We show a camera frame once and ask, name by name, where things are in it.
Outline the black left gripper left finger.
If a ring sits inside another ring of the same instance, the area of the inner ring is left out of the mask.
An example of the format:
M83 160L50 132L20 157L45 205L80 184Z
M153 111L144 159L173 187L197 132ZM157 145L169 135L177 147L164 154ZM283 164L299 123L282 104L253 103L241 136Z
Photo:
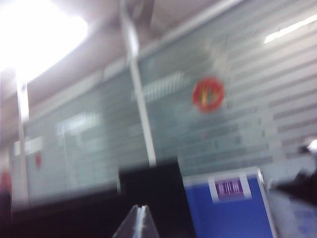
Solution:
M127 216L124 218L122 223L119 225L115 233L112 235L113 238L135 238L137 233L137 223L141 215L141 207L134 205Z

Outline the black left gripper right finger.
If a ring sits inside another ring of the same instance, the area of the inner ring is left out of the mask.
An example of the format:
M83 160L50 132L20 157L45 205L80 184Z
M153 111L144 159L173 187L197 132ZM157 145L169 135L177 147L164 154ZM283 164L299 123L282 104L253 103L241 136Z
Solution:
M142 206L141 209L143 212L141 238L158 238L159 234L149 207Z

